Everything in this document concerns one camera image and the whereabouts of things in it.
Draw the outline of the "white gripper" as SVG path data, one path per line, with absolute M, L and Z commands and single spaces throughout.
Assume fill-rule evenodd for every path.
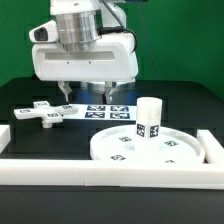
M 130 81 L 138 74 L 133 48 L 131 34 L 108 34 L 92 42 L 86 52 L 66 52 L 60 43 L 35 44 L 32 57 L 39 79 L 59 81 L 67 102 L 72 94 L 68 81 L 97 81 L 106 82 L 102 100 L 111 104 L 116 82 Z

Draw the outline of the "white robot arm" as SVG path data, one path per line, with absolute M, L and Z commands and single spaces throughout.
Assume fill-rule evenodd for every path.
M 56 81 L 66 98 L 71 81 L 102 82 L 111 103 L 116 85 L 138 74 L 137 38 L 116 4 L 139 1 L 50 0 L 52 19 L 29 32 L 37 77 Z

